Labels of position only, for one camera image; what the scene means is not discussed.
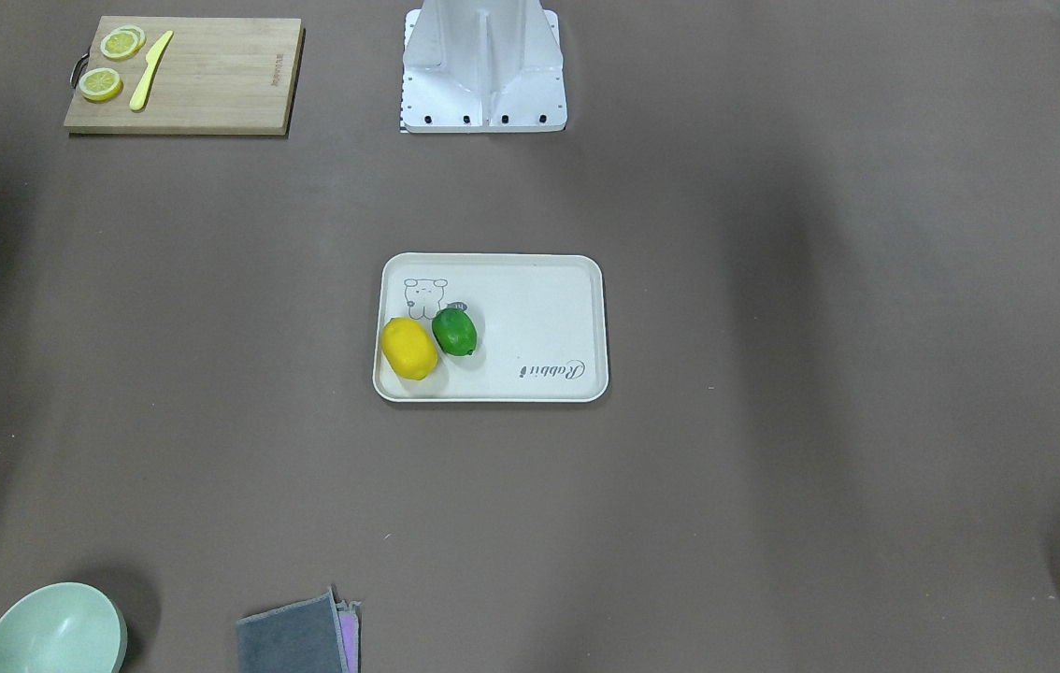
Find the green lime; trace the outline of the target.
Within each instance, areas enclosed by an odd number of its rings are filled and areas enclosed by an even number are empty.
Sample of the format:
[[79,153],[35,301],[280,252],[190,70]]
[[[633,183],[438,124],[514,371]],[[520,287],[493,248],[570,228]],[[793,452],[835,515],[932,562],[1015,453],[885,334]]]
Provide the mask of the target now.
[[448,306],[432,318],[432,334],[440,349],[449,356],[471,356],[479,337],[473,320],[465,309]]

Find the yellow lemon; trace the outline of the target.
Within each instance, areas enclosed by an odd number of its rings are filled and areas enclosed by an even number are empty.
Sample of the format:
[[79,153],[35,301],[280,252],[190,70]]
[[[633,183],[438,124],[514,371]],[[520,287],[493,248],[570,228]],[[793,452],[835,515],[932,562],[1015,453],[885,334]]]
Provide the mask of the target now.
[[379,329],[379,352],[398,378],[423,380],[436,369],[437,343],[413,318],[392,318]]

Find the cream rectangular tray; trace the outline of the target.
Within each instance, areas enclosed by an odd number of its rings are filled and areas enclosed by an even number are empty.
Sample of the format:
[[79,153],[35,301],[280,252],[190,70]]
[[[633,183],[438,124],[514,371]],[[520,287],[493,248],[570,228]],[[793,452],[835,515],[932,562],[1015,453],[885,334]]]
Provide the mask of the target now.
[[464,309],[471,356],[440,354],[426,379],[399,378],[375,353],[372,380],[392,402],[591,402],[610,386],[602,269],[578,254],[402,252],[379,277],[377,324],[428,325]]

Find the pink cloth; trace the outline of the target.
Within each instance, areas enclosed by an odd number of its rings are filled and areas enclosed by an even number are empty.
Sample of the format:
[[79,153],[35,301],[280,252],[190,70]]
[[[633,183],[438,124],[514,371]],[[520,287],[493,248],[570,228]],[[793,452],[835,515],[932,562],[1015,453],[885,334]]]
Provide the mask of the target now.
[[346,672],[358,673],[360,667],[360,621],[359,602],[339,601],[335,605],[339,625],[339,637],[344,652]]

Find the grey folded cloth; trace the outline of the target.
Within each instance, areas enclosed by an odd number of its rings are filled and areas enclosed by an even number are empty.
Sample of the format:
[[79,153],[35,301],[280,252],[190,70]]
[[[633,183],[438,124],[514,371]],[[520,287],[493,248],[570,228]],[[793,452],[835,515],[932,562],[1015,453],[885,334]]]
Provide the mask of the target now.
[[346,672],[333,591],[236,622],[238,672]]

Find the wooden cutting board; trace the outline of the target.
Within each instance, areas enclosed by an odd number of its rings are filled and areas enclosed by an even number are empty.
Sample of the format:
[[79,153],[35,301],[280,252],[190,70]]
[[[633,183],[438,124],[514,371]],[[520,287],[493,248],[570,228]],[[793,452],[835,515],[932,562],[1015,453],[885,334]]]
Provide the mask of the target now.
[[[132,24],[146,43],[112,61],[100,42],[116,26]],[[174,38],[160,60],[144,110],[129,101],[144,73],[146,54],[167,30]],[[180,136],[286,136],[305,35],[297,18],[100,17],[90,45],[90,68],[111,67],[123,89],[93,103],[73,93],[64,128],[73,134],[179,134]]]

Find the yellow plastic knife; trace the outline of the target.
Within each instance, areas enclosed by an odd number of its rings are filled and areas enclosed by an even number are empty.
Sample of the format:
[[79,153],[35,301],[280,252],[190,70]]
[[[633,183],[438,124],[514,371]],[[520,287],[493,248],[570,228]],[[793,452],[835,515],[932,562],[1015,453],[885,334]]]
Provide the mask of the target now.
[[151,50],[146,54],[146,65],[144,73],[137,82],[136,88],[132,90],[132,98],[129,101],[129,110],[132,112],[138,112],[144,110],[147,104],[147,99],[151,98],[152,85],[157,74],[157,69],[159,67],[160,60],[164,56],[164,52],[167,50],[167,43],[174,38],[175,31],[167,30],[163,33],[157,41],[153,43]]

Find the lemon slice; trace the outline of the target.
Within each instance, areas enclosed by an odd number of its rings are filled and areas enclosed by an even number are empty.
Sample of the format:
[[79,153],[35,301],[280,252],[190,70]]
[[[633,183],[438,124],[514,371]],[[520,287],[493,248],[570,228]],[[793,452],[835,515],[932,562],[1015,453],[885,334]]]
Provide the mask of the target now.
[[98,67],[81,74],[76,90],[87,102],[111,101],[123,89],[123,77],[110,67]]
[[117,33],[116,29],[108,33],[100,42],[100,52],[109,60],[120,61],[132,57],[141,48],[136,49],[136,38],[127,33]]
[[136,49],[137,50],[138,50],[138,48],[141,48],[142,45],[144,45],[146,42],[146,33],[145,33],[145,30],[141,29],[141,26],[132,25],[132,24],[125,24],[123,26],[117,26],[116,31],[117,31],[117,33],[127,33],[127,34],[132,35],[136,38]]

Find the mint green bowl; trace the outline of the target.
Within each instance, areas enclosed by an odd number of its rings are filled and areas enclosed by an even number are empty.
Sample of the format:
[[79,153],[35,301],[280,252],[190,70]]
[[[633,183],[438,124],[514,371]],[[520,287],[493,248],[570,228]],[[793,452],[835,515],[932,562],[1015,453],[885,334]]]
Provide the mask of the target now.
[[0,672],[119,672],[128,643],[107,594],[81,582],[45,585],[0,618]]

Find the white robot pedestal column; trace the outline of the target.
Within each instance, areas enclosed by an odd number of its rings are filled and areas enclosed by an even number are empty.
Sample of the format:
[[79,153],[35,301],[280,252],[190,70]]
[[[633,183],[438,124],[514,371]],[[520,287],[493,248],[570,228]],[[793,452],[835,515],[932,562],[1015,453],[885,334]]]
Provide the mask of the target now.
[[538,1],[424,1],[406,14],[402,132],[560,132],[567,121],[555,12]]

